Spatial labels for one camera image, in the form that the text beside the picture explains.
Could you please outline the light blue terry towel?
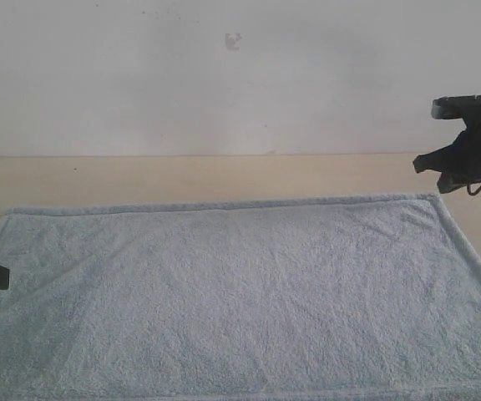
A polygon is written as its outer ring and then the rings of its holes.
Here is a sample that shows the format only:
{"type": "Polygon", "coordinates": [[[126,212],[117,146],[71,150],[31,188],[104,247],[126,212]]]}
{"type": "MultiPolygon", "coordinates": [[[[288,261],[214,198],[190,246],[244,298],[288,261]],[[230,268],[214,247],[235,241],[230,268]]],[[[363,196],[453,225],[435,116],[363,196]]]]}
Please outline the light blue terry towel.
{"type": "Polygon", "coordinates": [[[435,194],[13,208],[0,265],[0,400],[481,400],[435,194]]]}

